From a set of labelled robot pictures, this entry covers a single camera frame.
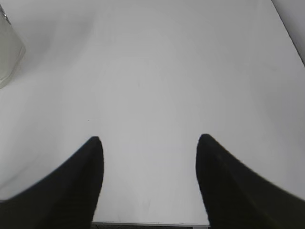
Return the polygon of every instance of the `clear glass container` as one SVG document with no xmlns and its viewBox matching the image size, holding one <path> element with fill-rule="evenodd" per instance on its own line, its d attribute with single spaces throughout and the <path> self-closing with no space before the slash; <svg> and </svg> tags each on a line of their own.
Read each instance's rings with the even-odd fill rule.
<svg viewBox="0 0 305 229">
<path fill-rule="evenodd" d="M 11 80 L 24 53 L 25 47 L 0 5 L 0 88 Z"/>
</svg>

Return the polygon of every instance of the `white surface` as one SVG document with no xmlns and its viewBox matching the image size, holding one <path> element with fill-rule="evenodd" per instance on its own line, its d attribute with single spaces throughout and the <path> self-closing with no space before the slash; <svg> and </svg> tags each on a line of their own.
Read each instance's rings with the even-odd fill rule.
<svg viewBox="0 0 305 229">
<path fill-rule="evenodd" d="M 305 60 L 305 1 L 274 0 L 274 4 L 303 60 Z"/>
<path fill-rule="evenodd" d="M 202 133 L 305 198 L 305 69 L 269 0 L 5 0 L 27 48 L 0 91 L 0 198 L 90 136 L 95 221 L 208 224 Z"/>
</svg>

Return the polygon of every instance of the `white wall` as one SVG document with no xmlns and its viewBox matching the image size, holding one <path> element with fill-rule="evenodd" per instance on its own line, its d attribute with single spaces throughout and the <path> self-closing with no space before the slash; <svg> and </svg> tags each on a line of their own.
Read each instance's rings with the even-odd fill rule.
<svg viewBox="0 0 305 229">
<path fill-rule="evenodd" d="M 273 0 L 273 3 L 305 61 L 305 0 Z"/>
</svg>

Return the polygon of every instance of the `transparent plastic cup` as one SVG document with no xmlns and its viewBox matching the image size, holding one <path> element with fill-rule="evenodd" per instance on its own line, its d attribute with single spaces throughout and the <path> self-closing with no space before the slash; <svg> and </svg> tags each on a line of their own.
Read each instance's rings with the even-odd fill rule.
<svg viewBox="0 0 305 229">
<path fill-rule="evenodd" d="M 25 54 L 25 47 L 0 5 L 0 89 L 7 85 Z"/>
</svg>

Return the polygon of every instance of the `white table surface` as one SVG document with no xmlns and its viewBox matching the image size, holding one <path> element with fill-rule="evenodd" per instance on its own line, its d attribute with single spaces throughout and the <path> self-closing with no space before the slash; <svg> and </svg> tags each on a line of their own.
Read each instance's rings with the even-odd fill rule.
<svg viewBox="0 0 305 229">
<path fill-rule="evenodd" d="M 305 198 L 305 69 L 270 0 L 1 2 L 27 48 L 0 90 L 1 199 L 98 135 L 94 221 L 208 224 L 203 133 Z"/>
</svg>

